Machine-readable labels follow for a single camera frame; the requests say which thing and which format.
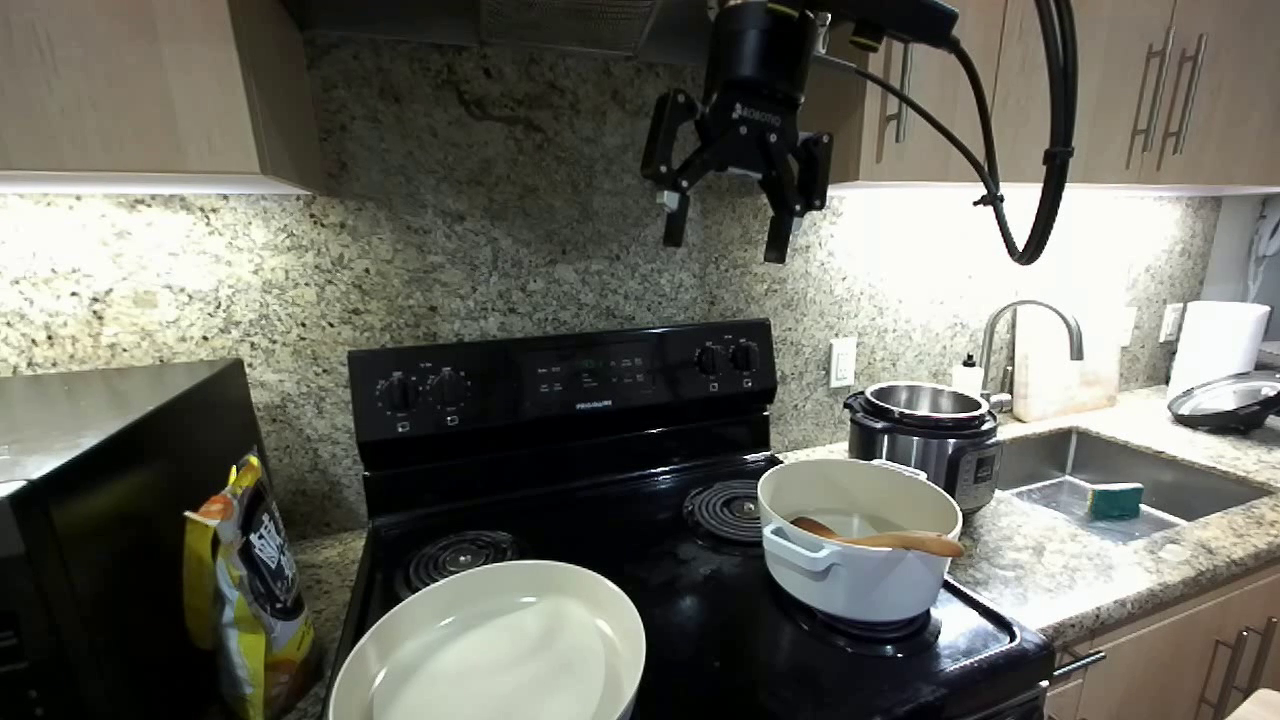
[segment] white plate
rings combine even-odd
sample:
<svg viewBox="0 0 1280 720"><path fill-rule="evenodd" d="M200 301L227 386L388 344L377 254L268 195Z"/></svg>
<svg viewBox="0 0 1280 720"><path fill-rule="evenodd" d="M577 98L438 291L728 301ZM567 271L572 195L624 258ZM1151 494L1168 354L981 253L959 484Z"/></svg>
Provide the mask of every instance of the white plate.
<svg viewBox="0 0 1280 720"><path fill-rule="evenodd" d="M327 695L327 720L614 720L644 672L644 620L602 577L484 562L378 615Z"/></svg>

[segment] black electric stove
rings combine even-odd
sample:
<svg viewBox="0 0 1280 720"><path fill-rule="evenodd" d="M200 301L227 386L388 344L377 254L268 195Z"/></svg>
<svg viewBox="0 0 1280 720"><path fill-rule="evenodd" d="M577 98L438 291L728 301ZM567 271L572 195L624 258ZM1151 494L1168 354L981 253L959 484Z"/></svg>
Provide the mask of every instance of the black electric stove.
<svg viewBox="0 0 1280 720"><path fill-rule="evenodd" d="M959 585L904 625L772 585L772 397L765 319L352 351L373 527L340 650L438 577L534 554L637 601L630 720L1041 716L1052 646Z"/></svg>

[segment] stovetop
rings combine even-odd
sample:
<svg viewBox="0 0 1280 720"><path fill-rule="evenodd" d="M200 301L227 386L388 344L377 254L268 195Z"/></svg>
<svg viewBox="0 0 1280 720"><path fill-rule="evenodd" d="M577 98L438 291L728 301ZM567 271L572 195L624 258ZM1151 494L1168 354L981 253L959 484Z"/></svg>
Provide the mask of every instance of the stovetop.
<svg viewBox="0 0 1280 720"><path fill-rule="evenodd" d="M754 534L702 527L695 494L751 514L758 455L650 466L559 494L453 505L377 524L360 573L360 637L408 593L484 559L572 559L638 607L646 667L630 720L673 716L977 716L1037 693L1052 646L949 585L901 637L846 629L765 568Z"/></svg>

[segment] kitchen sink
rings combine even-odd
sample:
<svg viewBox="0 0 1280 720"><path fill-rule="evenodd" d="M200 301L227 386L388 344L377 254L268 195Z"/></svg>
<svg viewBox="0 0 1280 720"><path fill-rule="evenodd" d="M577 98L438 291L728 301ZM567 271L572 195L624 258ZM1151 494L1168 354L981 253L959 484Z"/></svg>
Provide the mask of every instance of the kitchen sink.
<svg viewBox="0 0 1280 720"><path fill-rule="evenodd" d="M1089 488L1124 479L1143 484L1138 514L1089 521ZM1017 501L1070 514L1091 534L1120 542L1272 494L1267 484L1209 463L1189 463L1151 449L1130 449L1079 426L998 440L993 484Z"/></svg>

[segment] black microwave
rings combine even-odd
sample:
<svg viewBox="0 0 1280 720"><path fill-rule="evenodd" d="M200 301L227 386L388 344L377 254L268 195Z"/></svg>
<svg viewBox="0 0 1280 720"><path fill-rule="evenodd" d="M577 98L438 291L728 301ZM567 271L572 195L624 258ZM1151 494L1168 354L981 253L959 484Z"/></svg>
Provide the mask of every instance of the black microwave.
<svg viewBox="0 0 1280 720"><path fill-rule="evenodd" d="M241 360L0 378L0 716L214 713L183 509L258 450Z"/></svg>

